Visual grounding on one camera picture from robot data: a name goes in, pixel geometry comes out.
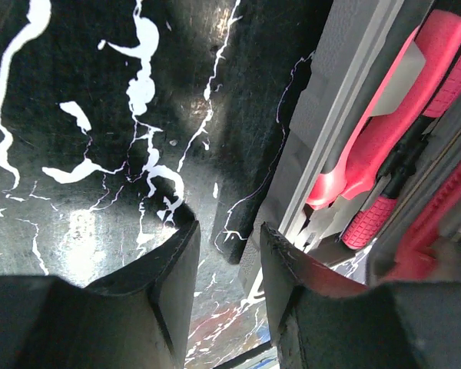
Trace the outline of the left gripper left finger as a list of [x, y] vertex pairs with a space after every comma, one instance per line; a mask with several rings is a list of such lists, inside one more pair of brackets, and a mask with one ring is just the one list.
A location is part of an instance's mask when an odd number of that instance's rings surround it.
[[0, 276], [0, 368], [181, 368], [200, 225], [80, 288], [55, 276]]

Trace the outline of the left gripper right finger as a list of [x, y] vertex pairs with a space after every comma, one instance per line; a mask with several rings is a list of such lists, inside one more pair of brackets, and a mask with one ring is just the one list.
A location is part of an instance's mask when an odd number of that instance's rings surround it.
[[268, 224], [260, 259], [283, 368], [461, 368], [461, 282], [357, 283]]

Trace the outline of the red utility knife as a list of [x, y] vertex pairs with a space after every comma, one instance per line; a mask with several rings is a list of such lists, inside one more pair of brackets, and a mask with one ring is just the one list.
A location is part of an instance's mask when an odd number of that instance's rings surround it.
[[439, 221], [459, 200], [461, 161], [408, 228], [384, 281], [421, 281], [430, 275], [437, 266], [431, 245], [439, 238]]

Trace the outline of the grey plastic tool case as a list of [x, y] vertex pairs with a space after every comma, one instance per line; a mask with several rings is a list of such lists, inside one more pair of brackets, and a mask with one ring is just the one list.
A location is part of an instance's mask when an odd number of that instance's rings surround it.
[[[277, 227], [294, 240], [311, 214], [307, 205], [313, 186], [335, 145], [357, 126], [390, 66], [414, 28], [421, 26], [438, 1], [335, 1], [310, 64], [310, 79], [301, 92], [290, 132], [257, 222]], [[461, 148], [461, 94], [433, 122], [428, 144], [396, 203], [393, 213], [373, 239], [383, 233], [402, 236], [427, 203], [443, 173], [454, 162], [446, 153]], [[321, 241], [306, 254], [328, 265], [339, 264], [360, 250], [348, 248], [337, 236]]]

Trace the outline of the red handled pliers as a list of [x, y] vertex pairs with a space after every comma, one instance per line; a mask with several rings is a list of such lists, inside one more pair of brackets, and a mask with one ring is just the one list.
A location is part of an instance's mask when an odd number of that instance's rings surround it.
[[461, 1], [438, 1], [413, 29], [350, 136], [335, 145], [307, 198], [302, 251], [340, 236], [374, 189], [389, 153], [423, 115], [461, 55]]

